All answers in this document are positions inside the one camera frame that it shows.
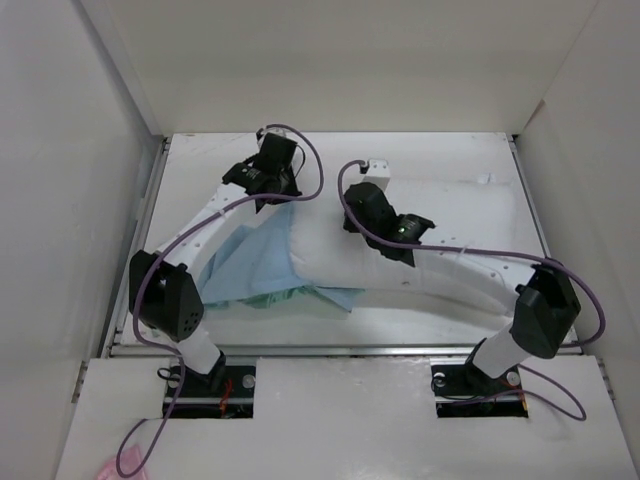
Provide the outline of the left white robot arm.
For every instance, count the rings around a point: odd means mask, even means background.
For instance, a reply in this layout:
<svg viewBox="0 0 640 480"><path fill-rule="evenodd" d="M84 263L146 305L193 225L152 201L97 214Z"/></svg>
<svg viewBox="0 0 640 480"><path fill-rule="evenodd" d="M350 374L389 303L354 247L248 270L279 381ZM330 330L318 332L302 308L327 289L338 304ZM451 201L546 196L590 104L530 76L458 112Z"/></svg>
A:
<svg viewBox="0 0 640 480"><path fill-rule="evenodd" d="M292 163L298 143L278 131L258 140L258 152L234 164L206 205L158 250L136 252L129 263L129 310L158 331L205 397L223 387L226 359L201 326L204 303L197 281L233 232L266 204L299 197Z"/></svg>

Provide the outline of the light blue pillowcase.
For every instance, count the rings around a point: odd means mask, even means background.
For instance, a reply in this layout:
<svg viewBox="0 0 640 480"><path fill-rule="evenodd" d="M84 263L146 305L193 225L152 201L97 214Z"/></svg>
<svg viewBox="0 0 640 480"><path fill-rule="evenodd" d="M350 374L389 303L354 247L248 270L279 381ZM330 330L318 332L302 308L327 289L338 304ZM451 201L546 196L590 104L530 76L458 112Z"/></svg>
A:
<svg viewBox="0 0 640 480"><path fill-rule="evenodd" d="M301 278L290 255L293 206L276 209L261 225L238 227L221 245L196 282L204 306L227 309L241 303L255 309L299 296L312 296L350 312L358 289L321 287Z"/></svg>

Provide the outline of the white pillow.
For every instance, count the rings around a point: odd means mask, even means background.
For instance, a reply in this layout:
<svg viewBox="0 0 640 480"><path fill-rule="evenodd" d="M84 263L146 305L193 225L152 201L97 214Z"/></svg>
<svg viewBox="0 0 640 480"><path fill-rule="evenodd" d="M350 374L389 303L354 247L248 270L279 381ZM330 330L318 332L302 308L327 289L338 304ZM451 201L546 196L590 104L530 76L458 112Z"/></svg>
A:
<svg viewBox="0 0 640 480"><path fill-rule="evenodd" d="M421 243L435 249L446 243L512 251L515 203L509 187L500 184L434 182L395 178L385 196L400 214L434 222ZM384 258L360 233L343 229L344 213L337 189L328 186L319 198L293 207L290 255L295 272L321 287L402 291L457 301L497 315L504 307L470 289L455 289L448 280Z"/></svg>

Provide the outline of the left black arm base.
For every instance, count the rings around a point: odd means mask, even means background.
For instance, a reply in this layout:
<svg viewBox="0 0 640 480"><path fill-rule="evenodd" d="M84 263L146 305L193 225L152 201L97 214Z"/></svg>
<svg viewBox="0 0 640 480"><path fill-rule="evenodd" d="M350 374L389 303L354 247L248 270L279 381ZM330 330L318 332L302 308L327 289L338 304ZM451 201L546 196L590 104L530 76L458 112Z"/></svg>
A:
<svg viewBox="0 0 640 480"><path fill-rule="evenodd" d="M251 419L254 414L256 365L231 364L213 377L186 369L170 418Z"/></svg>

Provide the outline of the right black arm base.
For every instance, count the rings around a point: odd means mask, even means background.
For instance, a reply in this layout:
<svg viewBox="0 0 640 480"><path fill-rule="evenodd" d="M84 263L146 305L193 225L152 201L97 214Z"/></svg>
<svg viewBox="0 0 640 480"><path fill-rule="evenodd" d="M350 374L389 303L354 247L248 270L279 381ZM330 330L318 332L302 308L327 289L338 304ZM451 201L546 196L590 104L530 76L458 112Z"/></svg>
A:
<svg viewBox="0 0 640 480"><path fill-rule="evenodd" d="M517 366L493 379L470 363L431 366L438 418L527 418Z"/></svg>

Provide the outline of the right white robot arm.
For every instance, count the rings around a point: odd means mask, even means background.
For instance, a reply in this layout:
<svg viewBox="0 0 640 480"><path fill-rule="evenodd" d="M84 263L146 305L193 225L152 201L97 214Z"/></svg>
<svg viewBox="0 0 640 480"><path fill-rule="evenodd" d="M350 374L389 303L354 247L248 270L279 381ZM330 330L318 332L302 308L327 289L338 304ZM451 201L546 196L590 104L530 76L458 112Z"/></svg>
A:
<svg viewBox="0 0 640 480"><path fill-rule="evenodd" d="M448 377L449 384L484 394L521 362L557 355L581 311L575 282L562 264L519 252L475 255L446 243L428 249L420 239L434 223L397 213L379 186L364 181L338 192L344 229L360 233L384 258L442 277L455 289L466 287L505 308L510 322L474 347Z"/></svg>

